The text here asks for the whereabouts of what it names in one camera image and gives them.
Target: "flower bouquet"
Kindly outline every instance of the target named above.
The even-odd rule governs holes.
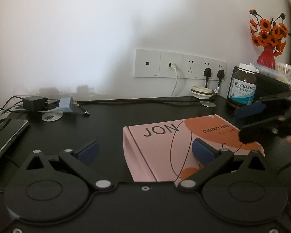
[[[264,47],[264,51],[258,58],[257,63],[275,69],[274,57],[282,54],[287,43],[287,41],[283,42],[283,39],[286,38],[287,35],[291,36],[291,33],[284,25],[286,15],[281,13],[275,20],[272,18],[271,21],[268,21],[267,19],[262,18],[256,10],[250,10],[250,14],[254,15],[257,19],[257,22],[253,19],[250,20],[252,25],[250,26],[252,42],[256,46]]]

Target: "power outlet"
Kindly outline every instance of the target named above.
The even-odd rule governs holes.
[[[157,78],[160,60],[160,51],[137,49],[134,76]]]
[[[184,54],[182,57],[181,76],[183,79],[204,79],[203,58]]]
[[[177,68],[178,78],[180,78],[182,56],[183,54],[181,53],[163,51],[161,53],[161,63],[159,65],[159,77],[160,78],[175,78],[176,77],[175,70],[169,67],[170,63],[174,63]]]
[[[203,70],[205,70],[207,67],[211,69],[212,75],[209,77],[209,80],[219,80],[217,77],[219,70],[223,70],[226,75],[227,63],[224,61],[204,58],[203,65]]]

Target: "black table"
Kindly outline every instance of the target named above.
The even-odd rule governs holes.
[[[192,97],[177,99],[189,100]],[[234,110],[226,105],[226,99],[217,97],[215,103],[215,108],[207,108],[200,103],[181,103],[179,106],[162,103],[86,104],[85,108],[91,113],[90,117],[79,111],[65,113],[55,122],[42,121],[41,113],[17,116],[12,114],[11,116],[17,118],[28,119],[30,127],[13,143],[6,154],[22,164],[33,150],[41,150],[45,155],[54,155],[64,149],[80,148],[97,139],[100,153],[91,168],[114,183],[132,181],[123,154],[123,127],[212,114],[236,124],[233,119]],[[291,161],[291,144],[285,140],[270,136],[259,142],[264,146],[266,159],[275,170]],[[0,160],[0,188],[4,189],[16,171],[17,167],[6,158]],[[0,227],[9,220],[3,194],[0,194]]]

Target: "vase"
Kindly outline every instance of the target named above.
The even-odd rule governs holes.
[[[264,47],[264,51],[261,53],[257,60],[257,63],[272,69],[275,69],[275,58],[273,55],[275,47],[268,45]]]

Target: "white wall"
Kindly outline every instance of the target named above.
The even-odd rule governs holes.
[[[73,95],[75,99],[169,96],[174,79],[134,78],[136,48],[226,61],[255,62],[250,9],[287,15],[290,0],[0,0],[0,105],[8,97]],[[276,60],[290,63],[291,39]],[[190,95],[201,80],[179,80]]]

